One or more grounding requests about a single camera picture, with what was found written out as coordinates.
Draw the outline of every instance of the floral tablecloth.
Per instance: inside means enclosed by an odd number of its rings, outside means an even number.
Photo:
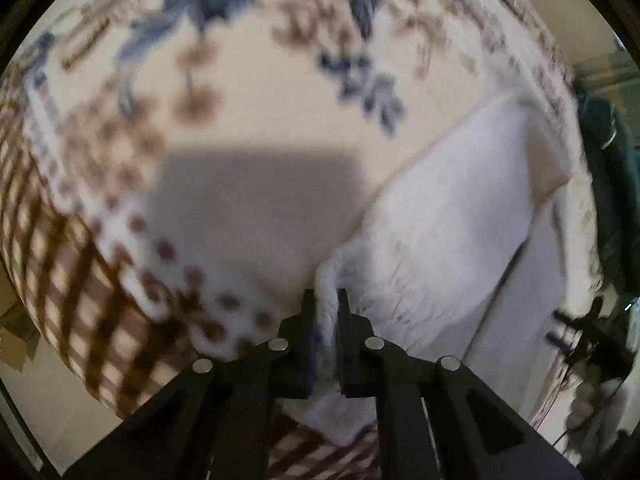
[[[580,310],[599,268],[570,79],[525,0],[58,0],[2,78],[2,256],[127,415],[273,336],[385,184],[517,80],[572,164]],[[337,448],[281,423],[275,478],[375,467],[372,430]]]

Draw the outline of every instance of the metal rivet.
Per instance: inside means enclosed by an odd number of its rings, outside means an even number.
[[[367,337],[367,340],[364,342],[364,346],[369,350],[382,350],[385,346],[385,340],[380,339],[379,337]]]
[[[273,350],[274,352],[283,352],[287,348],[289,348],[289,341],[281,337],[269,341],[269,350]]]
[[[447,355],[440,359],[440,366],[442,366],[445,370],[455,372],[458,368],[460,368],[460,360],[457,357],[453,357],[453,355]]]
[[[208,374],[213,368],[213,363],[208,359],[198,359],[193,364],[193,371],[197,374]]]

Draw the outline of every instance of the beige floor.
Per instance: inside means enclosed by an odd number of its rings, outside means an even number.
[[[587,0],[530,0],[548,23],[570,62],[615,50],[613,33]],[[34,435],[60,470],[88,450],[119,422],[41,343],[32,364],[19,374],[0,364],[0,377]],[[554,440],[570,398],[563,397],[542,427]]]

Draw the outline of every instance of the white fabric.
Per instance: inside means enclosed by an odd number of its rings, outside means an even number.
[[[306,412],[295,401],[285,403],[286,411],[336,444],[373,421],[370,402],[355,414],[350,401],[351,415],[343,417],[345,401],[332,385],[339,287],[377,335],[430,360],[443,350],[463,357],[490,307],[470,364],[519,407],[535,354],[544,348],[542,327],[564,295],[556,191],[568,179],[565,150],[524,92],[501,95],[477,111],[392,182],[361,232],[321,267],[316,289],[329,392],[321,389],[302,404]],[[508,332],[514,323],[520,329]],[[506,353],[511,358],[500,358]]]

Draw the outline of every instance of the brown gingham fabric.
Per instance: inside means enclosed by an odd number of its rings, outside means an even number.
[[[177,319],[154,323],[118,280],[78,215],[52,206],[47,179],[30,142],[37,127],[23,85],[28,55],[4,72],[0,88],[0,250],[31,318],[87,391],[120,417],[148,400],[197,357]],[[271,433],[270,478],[378,476],[377,432],[363,430],[347,447],[279,413]]]

